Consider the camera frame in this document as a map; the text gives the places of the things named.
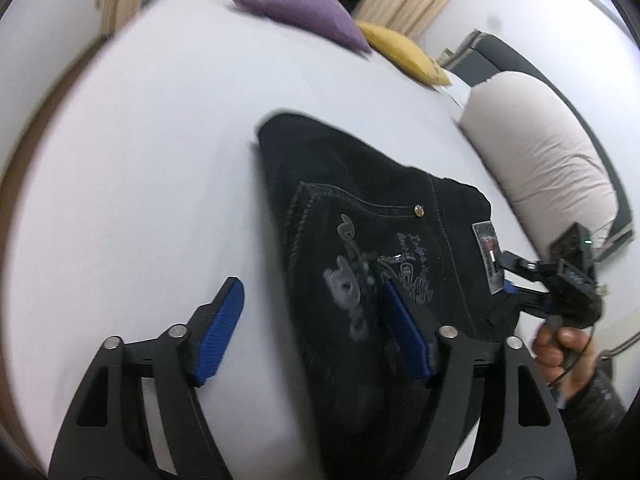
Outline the right hand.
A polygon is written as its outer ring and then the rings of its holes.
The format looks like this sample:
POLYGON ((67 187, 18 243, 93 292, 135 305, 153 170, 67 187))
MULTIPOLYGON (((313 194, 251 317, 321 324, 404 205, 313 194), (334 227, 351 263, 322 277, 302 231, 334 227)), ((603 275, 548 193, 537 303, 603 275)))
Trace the right hand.
POLYGON ((568 402, 584 390, 596 372, 597 352, 582 330, 547 324, 538 328, 533 341, 536 364, 544 381, 568 402))

